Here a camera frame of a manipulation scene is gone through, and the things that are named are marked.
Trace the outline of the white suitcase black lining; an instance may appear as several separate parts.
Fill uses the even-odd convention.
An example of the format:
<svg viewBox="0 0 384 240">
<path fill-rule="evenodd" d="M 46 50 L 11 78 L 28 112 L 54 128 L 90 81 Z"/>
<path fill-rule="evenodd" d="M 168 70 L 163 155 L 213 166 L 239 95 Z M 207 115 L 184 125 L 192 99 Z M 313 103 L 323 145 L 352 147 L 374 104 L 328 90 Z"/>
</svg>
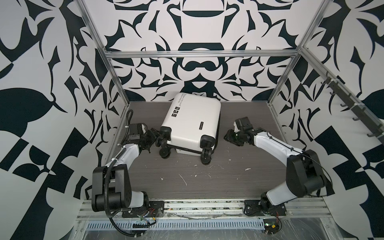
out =
<svg viewBox="0 0 384 240">
<path fill-rule="evenodd" d="M 221 102 L 214 98 L 178 93 L 160 127 L 156 146 L 167 159 L 171 149 L 200 157 L 209 165 L 218 145 Z"/>
</svg>

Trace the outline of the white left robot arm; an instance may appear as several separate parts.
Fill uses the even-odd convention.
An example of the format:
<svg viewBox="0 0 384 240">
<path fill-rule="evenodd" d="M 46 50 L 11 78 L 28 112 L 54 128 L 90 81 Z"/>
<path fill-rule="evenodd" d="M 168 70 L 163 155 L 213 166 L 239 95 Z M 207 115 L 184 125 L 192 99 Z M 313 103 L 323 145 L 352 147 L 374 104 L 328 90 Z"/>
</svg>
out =
<svg viewBox="0 0 384 240">
<path fill-rule="evenodd" d="M 160 136 L 146 124 L 130 124 L 119 145 L 119 152 L 106 165 L 97 167 L 92 176 L 92 209 L 112 217 L 118 211 L 136 209 L 147 211 L 149 200 L 146 192 L 132 190 L 129 169 L 143 150 L 149 151 Z"/>
</svg>

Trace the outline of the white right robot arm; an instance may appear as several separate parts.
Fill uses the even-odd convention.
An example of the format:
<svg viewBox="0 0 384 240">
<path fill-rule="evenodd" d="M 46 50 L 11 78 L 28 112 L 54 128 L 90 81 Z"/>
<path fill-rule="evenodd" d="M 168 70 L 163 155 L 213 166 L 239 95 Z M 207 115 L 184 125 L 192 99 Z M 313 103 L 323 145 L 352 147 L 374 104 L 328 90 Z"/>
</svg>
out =
<svg viewBox="0 0 384 240">
<path fill-rule="evenodd" d="M 262 194 L 259 203 L 262 211 L 310 196 L 314 192 L 319 197 L 319 191 L 323 188 L 326 197 L 334 193 L 333 181 L 320 164 L 316 152 L 303 151 L 278 140 L 270 132 L 253 127 L 247 117 L 235 120 L 234 128 L 227 131 L 224 140 L 238 147 L 247 143 L 260 148 L 286 167 L 286 180 Z"/>
</svg>

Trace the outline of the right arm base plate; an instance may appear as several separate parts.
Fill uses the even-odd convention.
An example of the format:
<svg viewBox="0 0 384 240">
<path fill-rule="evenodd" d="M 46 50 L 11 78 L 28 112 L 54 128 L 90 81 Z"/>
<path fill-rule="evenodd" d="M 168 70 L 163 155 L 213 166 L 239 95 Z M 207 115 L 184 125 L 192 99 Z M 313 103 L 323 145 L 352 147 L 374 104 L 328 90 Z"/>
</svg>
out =
<svg viewBox="0 0 384 240">
<path fill-rule="evenodd" d="M 248 217 L 254 216 L 286 216 L 287 209 L 284 204 L 274 206 L 267 200 L 245 200 L 244 201 L 244 214 Z"/>
</svg>

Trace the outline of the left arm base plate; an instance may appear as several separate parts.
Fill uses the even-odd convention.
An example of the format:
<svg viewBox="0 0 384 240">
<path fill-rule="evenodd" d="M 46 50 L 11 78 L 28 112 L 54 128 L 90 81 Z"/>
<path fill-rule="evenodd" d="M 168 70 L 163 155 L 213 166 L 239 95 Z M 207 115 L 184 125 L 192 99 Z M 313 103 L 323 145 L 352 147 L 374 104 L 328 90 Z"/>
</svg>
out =
<svg viewBox="0 0 384 240">
<path fill-rule="evenodd" d="M 164 201 L 149 201 L 145 202 L 144 205 L 140 208 L 132 208 L 128 210 L 123 210 L 123 218 L 136 218 L 139 216 L 155 218 L 158 215 L 164 213 L 165 202 Z"/>
</svg>

